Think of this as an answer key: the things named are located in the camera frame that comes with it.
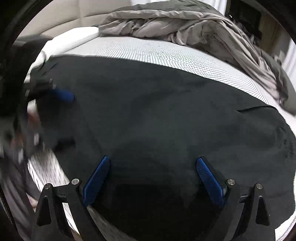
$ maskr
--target gray duvet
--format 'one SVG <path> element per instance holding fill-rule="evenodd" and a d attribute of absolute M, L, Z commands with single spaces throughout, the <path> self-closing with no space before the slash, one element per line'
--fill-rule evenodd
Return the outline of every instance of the gray duvet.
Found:
<path fill-rule="evenodd" d="M 122 7 L 107 15 L 99 32 L 158 38 L 204 50 L 244 70 L 284 109 L 296 114 L 296 93 L 283 69 L 268 54 L 255 49 L 242 30 L 208 4 L 170 0 Z"/>

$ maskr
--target screw head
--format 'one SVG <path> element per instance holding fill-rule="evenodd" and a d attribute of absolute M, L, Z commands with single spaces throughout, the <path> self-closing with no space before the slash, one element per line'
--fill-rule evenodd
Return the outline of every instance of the screw head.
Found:
<path fill-rule="evenodd" d="M 233 180 L 233 179 L 228 179 L 228 180 L 227 180 L 227 183 L 228 183 L 229 185 L 234 185 L 234 184 L 235 184 L 235 180 Z"/>
<path fill-rule="evenodd" d="M 49 189 L 50 186 L 51 186 L 50 183 L 47 183 L 47 184 L 44 185 L 44 189 Z"/>
<path fill-rule="evenodd" d="M 78 179 L 78 178 L 75 178 L 75 179 L 72 180 L 71 183 L 72 183 L 73 185 L 76 185 L 76 184 L 79 183 L 79 179 Z"/>
<path fill-rule="evenodd" d="M 262 189 L 262 188 L 263 188 L 262 184 L 260 184 L 260 183 L 257 183 L 257 184 L 256 184 L 256 187 L 257 187 L 258 189 Z"/>

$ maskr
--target textured fabric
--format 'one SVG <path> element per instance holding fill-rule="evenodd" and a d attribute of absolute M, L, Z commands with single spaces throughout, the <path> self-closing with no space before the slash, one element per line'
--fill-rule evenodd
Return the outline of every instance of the textured fabric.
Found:
<path fill-rule="evenodd" d="M 119 8 L 106 17 L 99 31 L 102 35 L 159 38 L 201 48 L 242 68 L 279 103 L 287 98 L 286 82 L 290 80 L 275 76 L 246 34 L 205 3 L 170 0 Z"/>
<path fill-rule="evenodd" d="M 286 85 L 284 89 L 288 91 L 288 94 L 286 99 L 281 104 L 281 106 L 285 110 L 288 110 L 291 114 L 296 115 L 296 93 L 291 81 L 289 80 L 288 75 L 283 70 L 283 68 L 274 60 L 274 58 L 272 58 L 268 53 L 258 48 L 257 46 L 254 46 L 254 48 L 256 49 L 258 54 L 260 54 L 265 59 L 267 64 L 270 66 L 273 73 L 276 75 L 276 79 L 286 80 L 286 81 L 283 81 L 283 84 Z"/>
<path fill-rule="evenodd" d="M 93 171 L 101 155 L 110 156 L 110 180 L 96 209 L 134 238 L 157 233 L 160 239 L 192 240 L 210 224 L 215 209 L 195 198 L 194 167 L 201 155 L 242 185 L 262 183 L 276 226 L 293 213 L 295 137 L 278 112 L 258 99 L 188 72 L 120 59 L 61 56 L 49 59 L 40 74 L 77 97 L 71 106 L 38 102 L 45 140 L 77 138 L 75 149 L 56 153 L 71 179 Z M 278 187 L 278 178 L 290 185 Z M 149 217 L 139 219 L 146 208 Z M 205 212 L 201 223 L 195 214 Z"/>
<path fill-rule="evenodd" d="M 75 48 L 89 40 L 92 40 L 99 35 L 97 27 L 74 28 L 59 36 L 56 36 L 50 41 L 47 41 L 36 60 L 31 64 L 25 82 L 30 81 L 30 72 L 33 68 L 42 65 L 51 55 L 58 55 Z"/>
<path fill-rule="evenodd" d="M 200 176 L 207 192 L 213 203 L 223 207 L 225 204 L 223 189 L 217 177 L 213 175 L 207 164 L 204 162 L 203 158 L 198 158 L 196 161 L 196 171 Z"/>
<path fill-rule="evenodd" d="M 181 69 L 220 81 L 243 90 L 262 100 L 266 104 L 276 107 L 292 130 L 296 132 L 296 119 L 285 112 L 262 86 L 234 67 L 205 54 L 202 51 L 161 40 L 137 39 L 132 37 L 99 37 L 68 51 L 68 53 L 82 56 L 104 56 L 143 61 Z M 30 103 L 28 108 L 31 110 L 36 108 L 35 102 Z M 31 175 L 34 177 L 35 183 L 38 184 L 40 190 L 42 190 L 46 183 L 52 183 L 54 186 L 69 183 L 68 178 L 64 174 L 58 160 L 52 152 L 48 155 L 42 153 L 35 155 L 34 158 L 29 161 L 28 166 Z M 69 208 L 65 207 L 65 210 L 68 221 L 74 223 Z M 99 215 L 95 215 L 93 218 L 96 218 L 95 222 L 97 225 L 110 227 L 106 221 L 101 220 Z M 289 230 L 293 227 L 294 223 L 295 212 L 287 221 L 276 229 L 276 240 L 283 240 Z M 109 236 L 107 239 L 108 241 L 120 238 L 120 235 L 116 235 L 118 233 L 116 230 L 117 229 L 113 227 L 113 230 L 109 231 L 112 235 Z"/>
<path fill-rule="evenodd" d="M 98 37 L 65 54 L 123 58 L 181 69 L 238 88 L 275 107 L 296 133 L 296 119 L 256 81 L 200 50 L 156 39 Z"/>

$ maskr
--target blue gripper pad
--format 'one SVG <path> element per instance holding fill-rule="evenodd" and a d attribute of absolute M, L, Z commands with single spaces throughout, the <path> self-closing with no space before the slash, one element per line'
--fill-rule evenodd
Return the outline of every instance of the blue gripper pad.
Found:
<path fill-rule="evenodd" d="M 110 160 L 107 156 L 104 156 L 83 189 L 83 205 L 85 207 L 95 201 L 109 170 Z"/>
<path fill-rule="evenodd" d="M 75 99 L 74 94 L 66 90 L 55 88 L 52 90 L 52 92 L 55 93 L 60 100 L 68 103 L 71 103 Z"/>
<path fill-rule="evenodd" d="M 224 206 L 225 199 L 223 195 L 223 188 L 210 171 L 210 168 L 206 165 L 206 160 L 203 160 L 204 157 L 200 157 L 196 161 L 196 171 L 200 176 L 213 204 L 219 205 L 220 207 Z"/>

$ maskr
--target mattress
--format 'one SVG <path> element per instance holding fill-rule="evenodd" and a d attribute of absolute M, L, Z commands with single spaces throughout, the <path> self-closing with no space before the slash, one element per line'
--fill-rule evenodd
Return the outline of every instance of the mattress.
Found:
<path fill-rule="evenodd" d="M 155 39 L 96 37 L 61 54 L 100 56 L 142 61 L 181 69 L 228 84 L 275 107 L 291 127 L 293 133 L 296 133 L 296 118 L 284 111 L 261 85 L 231 65 L 197 49 Z M 31 103 L 28 108 L 32 111 L 32 109 L 35 108 L 34 102 Z M 54 186 L 59 186 L 66 185 L 70 182 L 51 150 L 35 154 L 29 160 L 28 168 L 40 191 L 46 183 L 52 183 Z M 67 204 L 64 204 L 64 209 L 69 225 L 78 232 Z M 134 240 L 108 223 L 107 220 L 101 217 L 90 206 L 88 209 L 96 225 L 108 241 Z M 275 230 L 276 240 L 283 240 L 292 229 L 295 222 L 296 211 L 288 220 Z"/>

